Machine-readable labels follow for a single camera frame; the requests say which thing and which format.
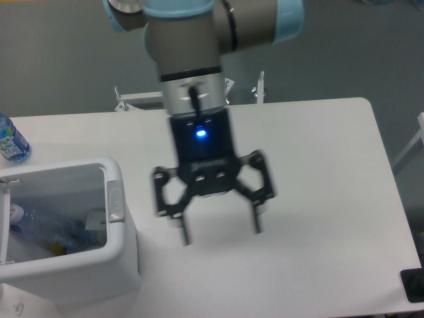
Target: light blue joint cover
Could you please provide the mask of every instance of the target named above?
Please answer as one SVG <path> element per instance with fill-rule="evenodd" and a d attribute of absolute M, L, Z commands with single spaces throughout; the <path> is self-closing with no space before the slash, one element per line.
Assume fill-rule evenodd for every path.
<path fill-rule="evenodd" d="M 272 44 L 298 35 L 304 20 L 303 0 L 278 0 L 276 33 Z"/>
<path fill-rule="evenodd" d="M 116 20 L 107 0 L 103 0 L 103 6 L 105 7 L 107 17 L 109 18 L 109 22 L 112 24 L 112 27 L 115 29 L 115 31 L 117 31 L 117 32 L 128 32 Z"/>
<path fill-rule="evenodd" d="M 181 19 L 212 11 L 214 0 L 146 0 L 146 15 L 162 19 Z"/>

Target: robotic arm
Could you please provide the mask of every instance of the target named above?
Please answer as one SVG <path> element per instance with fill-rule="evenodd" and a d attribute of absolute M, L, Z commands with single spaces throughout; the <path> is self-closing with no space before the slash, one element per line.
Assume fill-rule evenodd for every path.
<path fill-rule="evenodd" d="M 189 244 L 184 210 L 192 197 L 234 189 L 251 202 L 259 233 L 259 208 L 275 191 L 261 152 L 240 158 L 235 153 L 220 56 L 295 36 L 303 25 L 302 0 L 103 0 L 103 4 L 116 30 L 144 27 L 146 49 L 158 65 L 179 161 L 177 168 L 154 169 L 158 216 L 175 220 Z M 260 189 L 253 191 L 237 179 L 244 165 L 262 174 Z M 163 188 L 174 177 L 187 187 L 171 205 L 164 200 Z"/>

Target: white table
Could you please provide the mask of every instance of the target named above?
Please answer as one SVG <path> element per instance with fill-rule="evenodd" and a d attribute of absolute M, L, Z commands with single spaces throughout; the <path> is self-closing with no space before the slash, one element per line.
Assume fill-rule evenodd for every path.
<path fill-rule="evenodd" d="M 236 193 L 195 199 L 190 246 L 153 212 L 152 168 L 176 164 L 165 112 L 13 119 L 33 146 L 25 164 L 116 159 L 140 234 L 138 293 L 62 305 L 58 315 L 311 318 L 424 308 L 401 284 L 399 272 L 419 260 L 369 102 L 239 105 L 231 117 L 238 154 L 263 149 L 278 196 L 259 235 Z"/>

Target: white trash bin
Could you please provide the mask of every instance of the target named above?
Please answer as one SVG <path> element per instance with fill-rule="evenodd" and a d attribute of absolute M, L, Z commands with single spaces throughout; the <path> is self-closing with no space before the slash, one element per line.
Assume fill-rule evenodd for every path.
<path fill-rule="evenodd" d="M 85 222 L 104 211 L 103 247 L 55 256 L 9 232 L 10 204 L 30 201 Z M 140 285 L 136 227 L 125 201 L 121 170 L 99 157 L 0 171 L 0 284 L 56 303 L 89 300 L 137 290 Z"/>

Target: water bottle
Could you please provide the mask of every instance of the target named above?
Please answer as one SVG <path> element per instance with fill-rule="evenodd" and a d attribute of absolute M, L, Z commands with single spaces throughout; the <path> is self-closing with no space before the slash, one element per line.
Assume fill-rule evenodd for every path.
<path fill-rule="evenodd" d="M 82 225 L 33 204 L 11 204 L 10 224 L 10 229 L 24 238 L 62 246 L 66 254 L 81 252 L 90 244 L 90 234 Z"/>
<path fill-rule="evenodd" d="M 31 148 L 11 119 L 0 113 L 0 154 L 14 164 L 24 162 L 31 155 Z"/>
<path fill-rule="evenodd" d="M 413 0 L 413 2 L 419 10 L 424 11 L 424 0 Z"/>

